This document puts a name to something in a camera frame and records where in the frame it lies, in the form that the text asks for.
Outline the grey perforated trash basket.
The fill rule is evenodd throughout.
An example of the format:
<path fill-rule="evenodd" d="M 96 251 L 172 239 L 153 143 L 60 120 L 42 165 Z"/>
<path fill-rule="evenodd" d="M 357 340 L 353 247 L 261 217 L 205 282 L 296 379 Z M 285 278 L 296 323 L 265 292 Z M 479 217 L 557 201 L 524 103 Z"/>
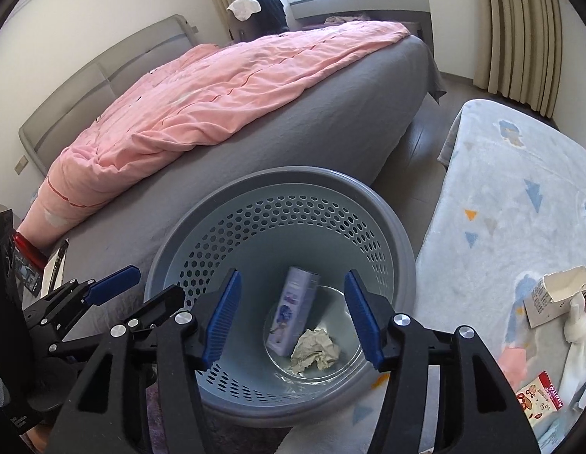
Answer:
<path fill-rule="evenodd" d="M 362 182 L 318 167 L 264 170 L 203 199 L 166 237 L 145 294 L 175 284 L 191 309 L 231 269 L 241 276 L 241 300 L 220 359 L 197 382 L 209 411 L 257 428 L 323 419 L 376 378 L 344 299 L 348 272 L 398 311 L 415 302 L 415 257 L 401 220 Z M 292 269 L 316 275 L 306 325 L 326 331 L 340 350 L 326 370 L 296 373 L 267 344 L 284 324 L 280 296 Z"/>

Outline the grey window desk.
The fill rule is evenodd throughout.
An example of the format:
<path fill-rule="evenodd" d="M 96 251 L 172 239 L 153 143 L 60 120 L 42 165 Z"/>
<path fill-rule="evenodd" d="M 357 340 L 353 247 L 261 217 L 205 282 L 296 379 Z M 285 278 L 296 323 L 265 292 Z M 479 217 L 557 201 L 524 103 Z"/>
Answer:
<path fill-rule="evenodd" d="M 411 32 L 434 49 L 434 30 L 428 0 L 300 0 L 290 4 L 292 19 L 302 27 L 327 17 L 366 14 L 372 20 L 409 23 Z"/>

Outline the pink quilt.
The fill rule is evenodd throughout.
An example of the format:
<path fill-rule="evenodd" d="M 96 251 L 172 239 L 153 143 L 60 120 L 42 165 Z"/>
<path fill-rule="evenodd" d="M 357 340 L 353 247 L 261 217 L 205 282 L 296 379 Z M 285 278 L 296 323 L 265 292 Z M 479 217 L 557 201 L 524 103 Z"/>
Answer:
<path fill-rule="evenodd" d="M 51 246 L 142 179 L 197 146 L 223 143 L 369 54 L 410 37 L 366 22 L 201 44 L 142 76 L 52 163 L 18 227 Z"/>

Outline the chair with dark clothes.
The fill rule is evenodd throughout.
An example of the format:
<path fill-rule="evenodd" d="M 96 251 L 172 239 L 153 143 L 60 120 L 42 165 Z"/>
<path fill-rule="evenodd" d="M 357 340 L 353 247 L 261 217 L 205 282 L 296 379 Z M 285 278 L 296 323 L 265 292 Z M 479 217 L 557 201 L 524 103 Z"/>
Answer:
<path fill-rule="evenodd" d="M 280 0 L 234 0 L 226 8 L 226 15 L 234 42 L 250 42 L 290 31 Z"/>

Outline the light blue patterned blanket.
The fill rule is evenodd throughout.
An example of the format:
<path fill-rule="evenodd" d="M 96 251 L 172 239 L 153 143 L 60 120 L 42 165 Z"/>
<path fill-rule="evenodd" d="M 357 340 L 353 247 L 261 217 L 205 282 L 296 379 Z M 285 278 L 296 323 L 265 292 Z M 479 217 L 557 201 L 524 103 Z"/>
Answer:
<path fill-rule="evenodd" d="M 586 150 L 495 101 L 463 104 L 440 153 L 447 168 L 416 260 L 414 318 L 451 332 L 467 325 L 498 359 L 522 347 L 528 374 L 560 388 L 568 314 L 532 329 L 524 299 L 547 274 L 586 267 Z M 571 405 L 538 423 L 545 453 L 568 450 L 586 423 L 586 382 Z"/>

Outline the paper ball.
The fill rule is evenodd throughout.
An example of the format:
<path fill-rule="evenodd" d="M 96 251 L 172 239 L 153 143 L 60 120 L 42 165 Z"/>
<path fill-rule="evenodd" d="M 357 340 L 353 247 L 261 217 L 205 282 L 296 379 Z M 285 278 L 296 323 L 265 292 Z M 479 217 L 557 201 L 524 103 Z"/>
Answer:
<path fill-rule="evenodd" d="M 320 371 L 330 369 L 340 357 L 340 347 L 323 329 L 307 329 L 298 339 L 291 354 L 291 371 L 300 374 L 316 364 Z"/>

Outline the torn white carton box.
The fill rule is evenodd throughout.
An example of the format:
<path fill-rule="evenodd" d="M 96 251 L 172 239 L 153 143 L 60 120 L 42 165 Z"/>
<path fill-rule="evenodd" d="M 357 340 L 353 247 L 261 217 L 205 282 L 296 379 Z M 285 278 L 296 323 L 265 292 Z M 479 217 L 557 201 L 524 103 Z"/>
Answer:
<path fill-rule="evenodd" d="M 577 293 L 586 294 L 585 266 L 544 275 L 524 299 L 530 327 L 535 329 L 570 312 L 570 301 Z"/>

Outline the pink pig toy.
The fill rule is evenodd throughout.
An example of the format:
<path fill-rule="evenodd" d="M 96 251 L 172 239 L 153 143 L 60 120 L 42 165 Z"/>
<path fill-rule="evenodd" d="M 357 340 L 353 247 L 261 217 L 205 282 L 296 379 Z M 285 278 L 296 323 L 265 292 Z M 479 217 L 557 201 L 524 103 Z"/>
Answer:
<path fill-rule="evenodd" d="M 518 390 L 528 374 L 527 353 L 522 347 L 505 347 L 497 363 L 513 390 Z"/>

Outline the knotted white cloth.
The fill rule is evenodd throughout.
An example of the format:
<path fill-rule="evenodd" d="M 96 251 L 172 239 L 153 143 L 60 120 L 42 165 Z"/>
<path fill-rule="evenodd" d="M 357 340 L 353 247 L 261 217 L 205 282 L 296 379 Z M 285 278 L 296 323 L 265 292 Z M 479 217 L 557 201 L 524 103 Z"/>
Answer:
<path fill-rule="evenodd" d="M 558 393 L 565 407 L 586 382 L 586 312 L 585 298 L 581 292 L 570 300 L 569 316 L 564 326 L 569 350 Z"/>

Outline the grey bed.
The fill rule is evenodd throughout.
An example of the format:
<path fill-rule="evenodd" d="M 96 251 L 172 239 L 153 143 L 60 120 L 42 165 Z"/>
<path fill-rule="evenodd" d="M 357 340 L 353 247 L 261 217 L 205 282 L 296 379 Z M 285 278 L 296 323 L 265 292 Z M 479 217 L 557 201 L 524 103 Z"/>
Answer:
<path fill-rule="evenodd" d="M 183 154 L 63 235 L 33 212 L 26 213 L 17 231 L 42 252 L 67 240 L 67 280 L 99 280 L 128 264 L 146 277 L 183 215 L 242 176 L 309 165 L 369 185 L 424 98 L 440 98 L 445 92 L 428 45 L 409 36 L 336 72 L 224 143 Z"/>

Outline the red snack wrapper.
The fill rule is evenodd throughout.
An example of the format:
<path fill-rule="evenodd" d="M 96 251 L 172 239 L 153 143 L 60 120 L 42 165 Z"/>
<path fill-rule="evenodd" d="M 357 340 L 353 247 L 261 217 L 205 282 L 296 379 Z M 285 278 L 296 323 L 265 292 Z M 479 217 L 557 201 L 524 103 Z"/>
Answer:
<path fill-rule="evenodd" d="M 564 403 L 549 374 L 542 371 L 538 376 L 515 393 L 532 428 L 543 419 L 562 409 Z"/>

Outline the grey headboard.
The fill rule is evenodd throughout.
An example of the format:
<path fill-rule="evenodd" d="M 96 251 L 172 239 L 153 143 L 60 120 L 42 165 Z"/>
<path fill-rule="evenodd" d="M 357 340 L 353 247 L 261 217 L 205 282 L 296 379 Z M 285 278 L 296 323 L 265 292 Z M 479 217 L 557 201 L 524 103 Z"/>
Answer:
<path fill-rule="evenodd" d="M 114 44 L 58 87 L 20 127 L 20 142 L 46 174 L 60 153 L 146 73 L 199 44 L 199 30 L 174 14 Z"/>

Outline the right beige curtain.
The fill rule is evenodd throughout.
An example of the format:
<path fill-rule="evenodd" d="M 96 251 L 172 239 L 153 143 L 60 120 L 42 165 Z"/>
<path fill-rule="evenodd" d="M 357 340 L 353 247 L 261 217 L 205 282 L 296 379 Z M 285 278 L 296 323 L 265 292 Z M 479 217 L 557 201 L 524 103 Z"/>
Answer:
<path fill-rule="evenodd" d="M 479 10 L 473 84 L 550 119 L 563 64 L 560 0 L 479 0 Z"/>

